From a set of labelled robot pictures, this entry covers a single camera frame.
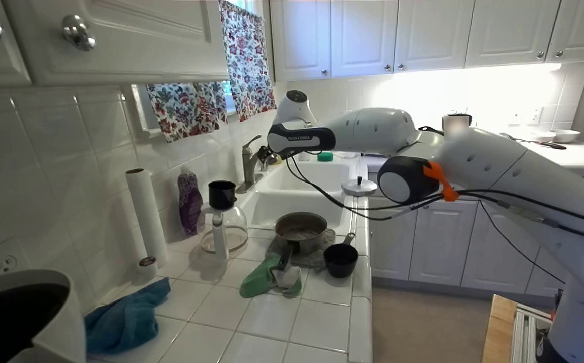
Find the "teal dish towel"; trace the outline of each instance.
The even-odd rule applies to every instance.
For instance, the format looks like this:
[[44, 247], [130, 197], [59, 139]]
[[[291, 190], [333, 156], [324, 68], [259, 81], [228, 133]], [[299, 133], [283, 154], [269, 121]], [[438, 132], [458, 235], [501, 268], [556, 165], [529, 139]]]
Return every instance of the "teal dish towel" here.
[[163, 278], [86, 315], [86, 352], [117, 354], [153, 339], [160, 331], [155, 307], [169, 292], [169, 278]]

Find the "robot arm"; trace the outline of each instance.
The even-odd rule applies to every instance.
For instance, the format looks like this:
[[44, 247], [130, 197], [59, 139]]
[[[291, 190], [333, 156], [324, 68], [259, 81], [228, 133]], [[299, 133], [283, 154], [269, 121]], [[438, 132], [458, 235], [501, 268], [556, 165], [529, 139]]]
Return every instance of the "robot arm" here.
[[[584, 216], [583, 177], [519, 143], [483, 130], [447, 134], [444, 142], [437, 133], [417, 131], [406, 112], [390, 108], [364, 108], [317, 127], [289, 130], [283, 126], [285, 122], [312, 114], [307, 98], [290, 98], [290, 92], [292, 102], [282, 103], [268, 135], [269, 147], [283, 157], [301, 151], [376, 152], [390, 156], [377, 177], [381, 191], [395, 202], [412, 202], [435, 193], [439, 181], [426, 172], [437, 165], [449, 182], [483, 189], [480, 194], [518, 206], [504, 210], [504, 214], [572, 275], [554, 324], [564, 328], [552, 327], [550, 339], [567, 361], [584, 361], [584, 236], [540, 223], [540, 218], [582, 232], [584, 220], [514, 196], [486, 192], [513, 193]], [[496, 205], [497, 209], [504, 204]], [[520, 207], [526, 215], [512, 211], [521, 211]]]

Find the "kitchen counter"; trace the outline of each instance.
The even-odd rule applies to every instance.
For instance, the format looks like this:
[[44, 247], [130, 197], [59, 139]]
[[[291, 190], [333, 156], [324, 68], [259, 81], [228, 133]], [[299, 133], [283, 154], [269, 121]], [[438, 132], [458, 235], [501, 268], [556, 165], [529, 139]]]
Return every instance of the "kitchen counter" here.
[[[552, 149], [535, 143], [522, 143], [522, 145], [584, 177], [584, 143], [564, 144], [567, 147], [565, 150]], [[375, 158], [371, 156], [366, 156], [362, 159], [368, 164], [369, 172], [378, 172], [379, 168], [387, 160], [386, 158]]]
[[[367, 175], [361, 165], [358, 172]], [[354, 198], [354, 206], [367, 204], [366, 197]], [[303, 268], [303, 290], [292, 299], [277, 289], [251, 299], [239, 296], [245, 277], [264, 259], [274, 238], [271, 230], [250, 229], [246, 246], [225, 263], [200, 250], [200, 235], [169, 244], [169, 264], [158, 271], [171, 283], [169, 298], [155, 309], [159, 335], [128, 352], [89, 361], [175, 363], [185, 357], [196, 363], [372, 363], [368, 221], [352, 218], [350, 231], [356, 233], [353, 245], [359, 251], [354, 273], [337, 279]], [[343, 239], [338, 236], [335, 242]], [[116, 298], [140, 288], [129, 286]]]

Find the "black measuring cup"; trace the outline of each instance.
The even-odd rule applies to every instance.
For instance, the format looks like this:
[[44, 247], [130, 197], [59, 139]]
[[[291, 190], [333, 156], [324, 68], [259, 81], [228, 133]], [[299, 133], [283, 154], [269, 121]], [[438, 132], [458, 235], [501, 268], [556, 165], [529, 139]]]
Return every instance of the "black measuring cup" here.
[[328, 272], [337, 278], [350, 276], [359, 259], [359, 251], [350, 243], [354, 239], [354, 233], [348, 233], [345, 241], [326, 248], [323, 259], [326, 261]]

